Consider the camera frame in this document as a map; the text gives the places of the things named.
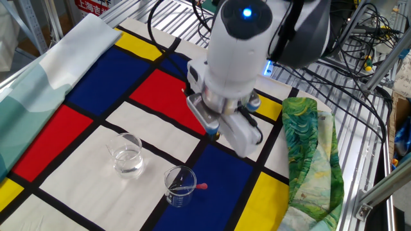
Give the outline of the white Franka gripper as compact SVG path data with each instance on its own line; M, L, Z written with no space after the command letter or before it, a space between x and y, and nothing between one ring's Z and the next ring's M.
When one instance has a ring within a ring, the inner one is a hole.
M263 140L260 130L240 113L221 116L220 132L211 134L211 141L217 141L220 133L239 157L248 157Z

